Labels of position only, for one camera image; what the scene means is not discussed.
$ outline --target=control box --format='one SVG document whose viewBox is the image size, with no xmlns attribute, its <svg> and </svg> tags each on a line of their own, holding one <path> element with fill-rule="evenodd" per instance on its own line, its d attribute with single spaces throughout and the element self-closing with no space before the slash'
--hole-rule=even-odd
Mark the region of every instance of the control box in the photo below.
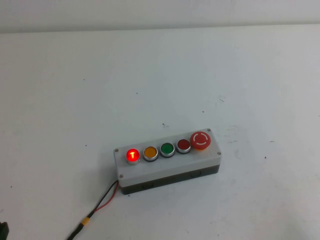
<svg viewBox="0 0 320 240">
<path fill-rule="evenodd" d="M 215 174 L 222 152 L 210 128 L 116 148 L 123 194 Z"/>
</svg>

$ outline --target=push button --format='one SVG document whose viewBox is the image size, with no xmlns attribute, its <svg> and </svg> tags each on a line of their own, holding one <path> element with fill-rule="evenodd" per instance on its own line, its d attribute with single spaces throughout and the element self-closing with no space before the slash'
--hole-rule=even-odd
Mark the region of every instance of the push button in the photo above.
<svg viewBox="0 0 320 240">
<path fill-rule="evenodd" d="M 211 138 L 209 134 L 204 131 L 196 131 L 191 135 L 190 143 L 195 149 L 204 150 L 210 145 Z"/>
<path fill-rule="evenodd" d="M 190 142 L 187 139 L 181 139 L 176 144 L 176 150 L 180 154 L 187 154 L 191 150 Z"/>
</svg>

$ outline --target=red emergency stop button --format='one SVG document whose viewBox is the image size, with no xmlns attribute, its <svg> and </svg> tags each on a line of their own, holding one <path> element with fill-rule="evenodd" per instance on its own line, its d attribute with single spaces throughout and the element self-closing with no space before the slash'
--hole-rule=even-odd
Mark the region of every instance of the red emergency stop button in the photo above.
<svg viewBox="0 0 320 240">
<path fill-rule="evenodd" d="M 196 131 L 191 135 L 190 143 L 195 149 L 204 150 L 210 145 L 211 138 L 209 134 L 204 131 Z"/>
</svg>

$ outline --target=cable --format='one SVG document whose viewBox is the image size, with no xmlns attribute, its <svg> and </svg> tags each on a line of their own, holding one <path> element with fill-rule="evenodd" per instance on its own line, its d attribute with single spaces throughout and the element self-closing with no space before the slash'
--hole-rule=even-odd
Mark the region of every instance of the cable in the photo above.
<svg viewBox="0 0 320 240">
<path fill-rule="evenodd" d="M 111 200 L 112 200 L 112 199 L 114 198 L 114 196 L 116 195 L 118 185 L 119 185 L 119 182 L 116 183 L 115 188 L 114 188 L 114 191 L 113 191 L 113 194 L 112 194 L 112 196 L 110 197 L 110 199 L 109 199 L 105 204 L 103 204 L 102 206 L 96 208 L 96 209 L 94 210 L 94 212 L 97 212 L 98 210 L 102 209 L 102 208 L 105 207 L 108 203 L 111 202 Z"/>
<path fill-rule="evenodd" d="M 112 187 L 115 186 L 114 191 L 112 196 L 110 197 L 110 199 L 103 204 L 102 206 L 99 207 L 99 205 L 102 203 L 102 201 L 104 200 L 104 198 L 107 196 L 107 194 L 110 192 L 110 190 L 112 189 Z M 93 216 L 93 214 L 95 212 L 97 212 L 98 210 L 102 209 L 103 207 L 105 207 L 108 203 L 111 202 L 111 200 L 114 198 L 114 196 L 116 195 L 117 189 L 118 189 L 118 185 L 119 182 L 118 180 L 116 180 L 114 183 L 112 183 L 112 185 L 109 187 L 109 189 L 106 191 L 106 193 L 103 195 L 103 197 L 101 198 L 101 200 L 98 202 L 98 204 L 94 207 L 94 209 L 79 223 L 79 225 L 76 227 L 76 229 L 70 234 L 70 236 L 67 238 L 67 240 L 72 240 L 74 239 L 74 237 L 80 233 L 80 231 L 84 228 L 84 226 L 90 221 L 90 218 Z"/>
</svg>

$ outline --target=black object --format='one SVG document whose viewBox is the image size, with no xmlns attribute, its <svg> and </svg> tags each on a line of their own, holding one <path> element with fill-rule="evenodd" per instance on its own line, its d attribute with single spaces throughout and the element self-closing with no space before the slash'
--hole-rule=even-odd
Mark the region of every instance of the black object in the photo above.
<svg viewBox="0 0 320 240">
<path fill-rule="evenodd" d="M 0 240 L 6 240 L 9 234 L 9 226 L 8 223 L 0 222 Z"/>
<path fill-rule="evenodd" d="M 153 189 L 156 187 L 164 186 L 167 184 L 173 184 L 173 183 L 181 182 L 184 180 L 194 179 L 194 178 L 198 178 L 198 177 L 202 177 L 210 174 L 216 174 L 219 171 L 219 167 L 220 167 L 220 164 L 194 170 L 194 171 L 188 171 L 188 172 L 184 172 L 184 173 L 180 173 L 172 176 L 167 176 L 167 177 L 159 178 L 152 181 L 146 181 L 146 182 L 138 183 L 131 186 L 121 187 L 121 192 L 127 195 L 127 194 L 132 194 L 132 193 L 147 190 L 147 189 Z"/>
</svg>

